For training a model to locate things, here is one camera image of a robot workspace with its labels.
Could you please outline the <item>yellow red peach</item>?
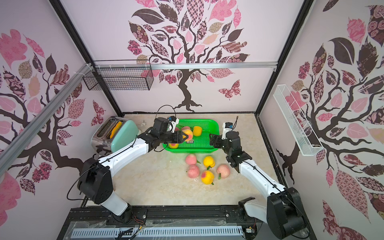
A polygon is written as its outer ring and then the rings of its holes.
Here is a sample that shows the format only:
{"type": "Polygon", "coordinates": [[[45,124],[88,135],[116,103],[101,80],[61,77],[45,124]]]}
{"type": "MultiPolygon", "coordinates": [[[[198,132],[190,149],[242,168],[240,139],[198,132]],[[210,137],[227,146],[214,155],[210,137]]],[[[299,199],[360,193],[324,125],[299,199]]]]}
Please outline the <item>yellow red peach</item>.
{"type": "Polygon", "coordinates": [[[193,132],[190,129],[182,130],[182,133],[183,133],[182,136],[183,136],[183,141],[184,142],[189,142],[194,137],[194,134],[193,134],[193,132]]]}
{"type": "Polygon", "coordinates": [[[205,185],[213,185],[214,178],[215,175],[209,170],[204,171],[201,175],[201,180],[205,185]]]}
{"type": "Polygon", "coordinates": [[[168,147],[170,149],[177,149],[179,147],[179,144],[168,144],[168,147]]]}

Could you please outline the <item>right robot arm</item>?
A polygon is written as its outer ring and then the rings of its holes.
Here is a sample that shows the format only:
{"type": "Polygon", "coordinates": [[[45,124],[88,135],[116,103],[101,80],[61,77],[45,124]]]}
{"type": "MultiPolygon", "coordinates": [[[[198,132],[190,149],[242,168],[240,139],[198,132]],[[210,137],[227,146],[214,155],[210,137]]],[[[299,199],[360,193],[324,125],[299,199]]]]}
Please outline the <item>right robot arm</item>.
{"type": "Polygon", "coordinates": [[[299,192],[279,184],[259,168],[243,151],[238,132],[228,132],[225,137],[210,134],[209,138],[210,145],[222,149],[230,166],[246,177],[266,199],[266,206],[257,204],[255,200],[245,202],[244,209],[249,217],[267,223],[280,240],[302,230],[311,231],[299,192]]]}

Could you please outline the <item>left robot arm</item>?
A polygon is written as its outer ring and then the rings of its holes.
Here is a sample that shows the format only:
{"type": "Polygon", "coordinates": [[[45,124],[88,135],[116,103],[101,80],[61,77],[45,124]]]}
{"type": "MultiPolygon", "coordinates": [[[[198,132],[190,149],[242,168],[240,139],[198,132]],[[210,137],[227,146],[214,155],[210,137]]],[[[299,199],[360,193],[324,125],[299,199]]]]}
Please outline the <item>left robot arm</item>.
{"type": "Polygon", "coordinates": [[[77,188],[95,204],[116,216],[129,215],[130,205],[114,190],[113,177],[135,159],[149,153],[161,144],[181,144],[188,139],[181,131],[144,132],[133,143],[99,160],[88,159],[83,166],[77,188]]]}

